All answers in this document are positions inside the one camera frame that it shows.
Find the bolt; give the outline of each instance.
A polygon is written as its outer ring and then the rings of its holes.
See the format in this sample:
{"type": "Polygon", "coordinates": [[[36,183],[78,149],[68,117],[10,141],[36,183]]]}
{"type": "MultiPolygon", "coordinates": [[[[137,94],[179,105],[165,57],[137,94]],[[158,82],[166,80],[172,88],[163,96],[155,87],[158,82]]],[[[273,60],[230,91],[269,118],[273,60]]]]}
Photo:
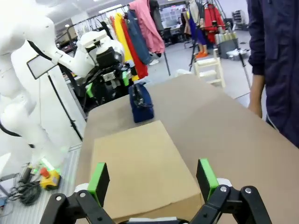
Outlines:
{"type": "Polygon", "coordinates": [[[226,187],[221,187],[220,190],[221,190],[222,192],[226,192],[227,189],[226,189],[226,187]]]}
{"type": "Polygon", "coordinates": [[[246,189],[245,189],[245,192],[246,192],[247,194],[250,194],[250,193],[251,193],[251,189],[250,189],[250,188],[246,188],[246,189]]]}

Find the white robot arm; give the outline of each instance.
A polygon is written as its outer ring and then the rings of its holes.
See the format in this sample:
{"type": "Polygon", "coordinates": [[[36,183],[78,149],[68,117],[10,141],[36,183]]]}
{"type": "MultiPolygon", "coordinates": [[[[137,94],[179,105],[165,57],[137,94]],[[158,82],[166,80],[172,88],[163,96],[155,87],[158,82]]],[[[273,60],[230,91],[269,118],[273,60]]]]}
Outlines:
{"type": "Polygon", "coordinates": [[[47,17],[23,20],[17,24],[0,24],[0,95],[10,98],[11,103],[0,115],[0,128],[7,134],[23,137],[33,149],[32,163],[45,158],[52,166],[59,167],[64,160],[61,152],[49,139],[46,131],[30,119],[36,106],[35,100],[20,83],[14,71],[11,54],[25,41],[31,41],[55,64],[61,64],[80,77],[88,76],[96,61],[86,47],[101,41],[101,51],[118,42],[110,40],[106,32],[90,32],[82,36],[74,57],[59,50],[55,44],[54,23],[47,17]]]}

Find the person's hand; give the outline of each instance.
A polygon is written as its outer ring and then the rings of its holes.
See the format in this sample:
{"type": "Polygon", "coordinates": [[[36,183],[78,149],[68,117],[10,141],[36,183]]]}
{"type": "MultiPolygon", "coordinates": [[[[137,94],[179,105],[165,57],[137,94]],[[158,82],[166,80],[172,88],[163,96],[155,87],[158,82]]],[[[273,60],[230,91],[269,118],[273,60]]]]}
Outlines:
{"type": "Polygon", "coordinates": [[[260,118],[263,117],[263,111],[262,111],[262,104],[261,102],[250,102],[248,109],[255,113],[260,118]]]}

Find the pink shirt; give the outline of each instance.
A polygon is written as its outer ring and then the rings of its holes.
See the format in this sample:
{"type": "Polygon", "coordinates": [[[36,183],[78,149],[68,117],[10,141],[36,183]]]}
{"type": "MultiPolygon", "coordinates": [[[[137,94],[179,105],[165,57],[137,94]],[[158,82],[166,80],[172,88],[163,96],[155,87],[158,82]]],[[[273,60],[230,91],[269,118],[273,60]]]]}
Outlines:
{"type": "Polygon", "coordinates": [[[151,52],[163,53],[164,41],[159,35],[153,19],[150,16],[149,0],[135,0],[129,3],[130,9],[135,10],[141,33],[151,52]]]}

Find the metal platform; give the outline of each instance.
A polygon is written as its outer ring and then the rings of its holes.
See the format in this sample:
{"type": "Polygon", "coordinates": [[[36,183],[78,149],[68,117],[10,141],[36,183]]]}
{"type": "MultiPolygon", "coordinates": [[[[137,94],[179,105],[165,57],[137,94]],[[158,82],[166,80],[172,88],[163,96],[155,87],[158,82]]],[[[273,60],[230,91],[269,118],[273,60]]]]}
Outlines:
{"type": "Polygon", "coordinates": [[[72,195],[75,190],[75,178],[80,149],[81,145],[70,148],[66,163],[61,170],[62,180],[58,190],[43,190],[38,201],[28,207],[18,201],[9,202],[3,212],[3,215],[8,215],[0,218],[0,224],[39,224],[43,216],[43,211],[52,194],[63,193],[66,196],[72,195]]]}

